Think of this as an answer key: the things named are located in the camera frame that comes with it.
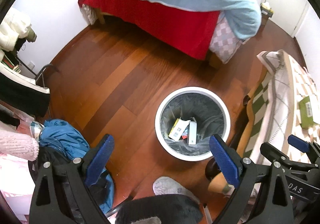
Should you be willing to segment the green cardboard box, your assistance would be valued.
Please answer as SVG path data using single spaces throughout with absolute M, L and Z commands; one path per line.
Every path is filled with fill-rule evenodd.
M 304 97 L 299 102 L 300 109 L 300 119 L 301 119 L 301 127 L 303 129 L 308 129 L 314 125 L 313 122 L 313 114 L 312 114 L 312 106 L 310 101 L 310 96 Z

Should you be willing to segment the white pink cosmetic box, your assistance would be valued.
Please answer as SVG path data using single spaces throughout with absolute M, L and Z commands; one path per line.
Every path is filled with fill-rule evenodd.
M 197 139 L 197 122 L 195 118 L 190 119 L 188 145 L 195 145 Z

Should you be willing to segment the white round trash bin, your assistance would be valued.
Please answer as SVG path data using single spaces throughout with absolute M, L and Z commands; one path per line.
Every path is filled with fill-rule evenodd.
M 212 157 L 210 137 L 218 135 L 227 141 L 230 129 L 230 115 L 222 99 L 195 86 L 169 94 L 155 117 L 155 132 L 161 146 L 175 158 L 189 162 Z

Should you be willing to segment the white grey patterned quilt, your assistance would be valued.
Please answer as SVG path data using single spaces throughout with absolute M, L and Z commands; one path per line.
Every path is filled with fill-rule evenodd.
M 288 124 L 292 116 L 293 105 L 290 103 L 291 87 L 289 75 L 284 60 L 285 52 L 263 51 L 257 55 L 259 61 L 267 68 L 272 75 L 268 83 L 268 106 L 264 114 L 263 123 L 249 158 L 257 164 L 269 162 L 260 153 L 260 146 L 268 142 L 284 154 L 288 153 L 288 136 L 291 134 L 291 127 Z

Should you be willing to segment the blue jacket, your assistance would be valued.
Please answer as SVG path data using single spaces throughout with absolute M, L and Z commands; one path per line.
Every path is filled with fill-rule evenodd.
M 51 148 L 64 156 L 67 162 L 79 157 L 83 158 L 90 150 L 89 143 L 82 134 L 67 121 L 50 119 L 44 122 L 39 136 L 41 148 Z M 89 188 L 95 202 L 105 214 L 111 208 L 114 199 L 114 182 L 111 175 L 104 169 L 96 184 Z

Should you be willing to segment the red blue small packet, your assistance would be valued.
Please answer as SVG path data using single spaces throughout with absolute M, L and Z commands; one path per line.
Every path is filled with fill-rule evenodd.
M 185 129 L 184 132 L 183 132 L 182 135 L 181 135 L 181 138 L 182 138 L 182 139 L 188 138 L 188 134 L 189 134 L 189 130 L 188 130 L 188 129 Z

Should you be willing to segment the green checkered orange blanket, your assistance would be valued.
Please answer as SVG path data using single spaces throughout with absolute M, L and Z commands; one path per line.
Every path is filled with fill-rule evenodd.
M 259 135 L 264 114 L 268 106 L 268 83 L 272 75 L 266 67 L 262 68 L 260 78 L 255 86 L 244 97 L 241 112 L 236 120 L 236 132 L 229 142 L 241 157 L 249 157 Z M 210 192 L 230 195 L 233 187 L 229 186 L 220 172 L 215 159 L 212 158 L 206 165 L 205 175 L 210 180 Z

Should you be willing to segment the beige checkered bed cover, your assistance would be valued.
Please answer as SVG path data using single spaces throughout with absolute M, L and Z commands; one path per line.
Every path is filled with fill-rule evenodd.
M 299 108 L 299 102 L 306 96 L 318 96 L 316 84 L 308 74 L 307 69 L 301 67 L 292 56 L 285 53 L 284 60 L 289 75 L 289 85 L 291 87 L 290 103 L 293 105 L 293 118 L 288 121 L 291 127 L 291 134 L 304 141 L 319 143 L 319 124 L 309 127 L 308 129 L 303 129 L 300 125 L 301 118 Z

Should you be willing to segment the yellow box in bin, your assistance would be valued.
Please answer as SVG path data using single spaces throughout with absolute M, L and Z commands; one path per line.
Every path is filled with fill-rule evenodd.
M 175 123 L 173 124 L 173 126 L 172 126 L 172 128 L 171 128 L 170 132 L 169 132 L 169 137 L 170 137 L 171 133 L 173 132 L 173 130 L 174 130 L 174 128 L 175 128 L 175 126 L 177 125 L 177 123 L 178 123 L 179 121 L 180 121 L 180 118 L 177 118 L 177 119 L 176 119 L 176 121 L 175 121 Z

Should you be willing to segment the grey plastic bin liner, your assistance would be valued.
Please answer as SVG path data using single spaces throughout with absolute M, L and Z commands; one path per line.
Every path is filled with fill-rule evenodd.
M 169 137 L 177 119 L 197 123 L 196 143 L 189 145 L 187 139 L 175 141 Z M 169 148 L 185 156 L 200 156 L 208 153 L 209 139 L 225 130 L 224 113 L 216 101 L 200 93 L 184 93 L 173 98 L 160 115 L 160 130 Z

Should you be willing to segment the black trouser leg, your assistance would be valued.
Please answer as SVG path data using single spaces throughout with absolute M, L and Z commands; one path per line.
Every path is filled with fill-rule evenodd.
M 200 223 L 202 218 L 196 201 L 186 195 L 166 194 L 126 203 L 115 223 Z

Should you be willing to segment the pink fuzzy garment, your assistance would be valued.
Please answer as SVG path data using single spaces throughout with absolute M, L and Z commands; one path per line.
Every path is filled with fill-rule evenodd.
M 16 156 L 34 161 L 39 154 L 39 144 L 36 139 L 19 132 L 1 130 L 1 154 Z

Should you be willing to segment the black white chair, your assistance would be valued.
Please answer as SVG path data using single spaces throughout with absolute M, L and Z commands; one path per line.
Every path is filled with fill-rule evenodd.
M 50 89 L 1 64 L 1 100 L 29 115 L 43 117 L 48 110 Z

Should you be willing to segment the checkered pink grey pillow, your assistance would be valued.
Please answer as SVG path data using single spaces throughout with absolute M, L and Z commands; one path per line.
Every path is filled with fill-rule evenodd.
M 226 64 L 235 55 L 241 45 L 244 45 L 247 40 L 238 39 L 231 30 L 225 14 L 219 14 L 217 24 L 210 41 L 209 50 L 213 52 L 217 58 Z

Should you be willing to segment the red bed sheet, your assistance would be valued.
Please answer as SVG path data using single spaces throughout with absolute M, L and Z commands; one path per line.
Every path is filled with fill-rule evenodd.
M 118 17 L 180 50 L 205 60 L 219 11 L 192 12 L 146 0 L 78 0 L 78 5 Z

